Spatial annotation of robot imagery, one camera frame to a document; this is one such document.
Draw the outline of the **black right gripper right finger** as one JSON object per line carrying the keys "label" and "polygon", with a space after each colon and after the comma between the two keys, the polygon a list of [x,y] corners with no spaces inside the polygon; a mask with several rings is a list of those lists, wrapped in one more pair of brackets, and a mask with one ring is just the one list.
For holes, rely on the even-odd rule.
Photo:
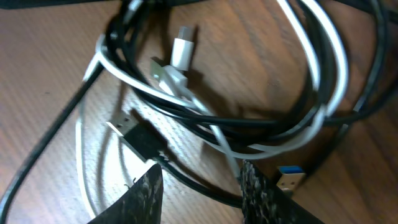
{"label": "black right gripper right finger", "polygon": [[289,198],[252,162],[241,168],[243,222],[245,224],[316,224],[316,216]]}

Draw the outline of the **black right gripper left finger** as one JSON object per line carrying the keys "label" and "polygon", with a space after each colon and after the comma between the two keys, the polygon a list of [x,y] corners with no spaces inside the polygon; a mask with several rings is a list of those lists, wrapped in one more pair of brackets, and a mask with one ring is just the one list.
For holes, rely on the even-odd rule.
{"label": "black right gripper left finger", "polygon": [[89,224],[160,224],[163,192],[162,168],[155,164]]}

